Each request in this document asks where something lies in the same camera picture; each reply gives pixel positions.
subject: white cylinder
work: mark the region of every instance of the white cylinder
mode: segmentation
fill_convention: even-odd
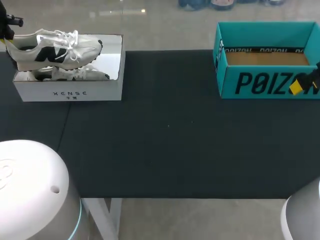
[[[281,228],[285,240],[320,239],[320,177],[285,202]]]
[[[88,240],[89,234],[61,157],[35,141],[0,142],[0,240]]]

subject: floor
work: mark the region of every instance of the floor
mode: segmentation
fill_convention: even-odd
[[[284,240],[283,199],[124,199],[119,240]],[[90,240],[101,240],[92,225]]]
[[[319,0],[282,6],[236,4],[232,10],[184,11],[178,0],[2,0],[24,18],[16,34],[40,28],[87,34],[124,34],[127,50],[211,49],[218,21],[319,21]]]
[[[40,28],[124,34],[126,50],[211,49],[218,21],[320,21],[319,0],[283,6],[237,4],[187,12],[177,0],[2,0],[24,18],[16,34]],[[120,240],[283,240],[284,200],[124,199]],[[99,240],[94,230],[92,240]]]

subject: white sneaker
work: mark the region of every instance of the white sneaker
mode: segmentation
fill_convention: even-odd
[[[5,39],[9,55],[18,71],[39,70],[55,66],[73,70],[95,60],[101,53],[102,41],[78,31],[63,32],[40,29],[29,35],[15,35],[13,43]]]
[[[107,81],[110,77],[104,72],[87,65],[73,71],[56,67],[46,67],[29,72],[28,81]]]

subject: white shoe box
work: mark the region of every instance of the white shoe box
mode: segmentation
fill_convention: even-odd
[[[122,97],[126,52],[122,35],[95,35],[102,51],[90,63],[110,76],[110,80],[38,81],[30,72],[17,72],[13,83],[24,102],[120,101]]]

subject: black table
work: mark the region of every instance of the black table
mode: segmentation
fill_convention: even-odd
[[[1,140],[57,150],[85,198],[287,198],[320,175],[320,103],[221,99],[211,50],[127,51],[121,102],[22,103],[2,72]]]

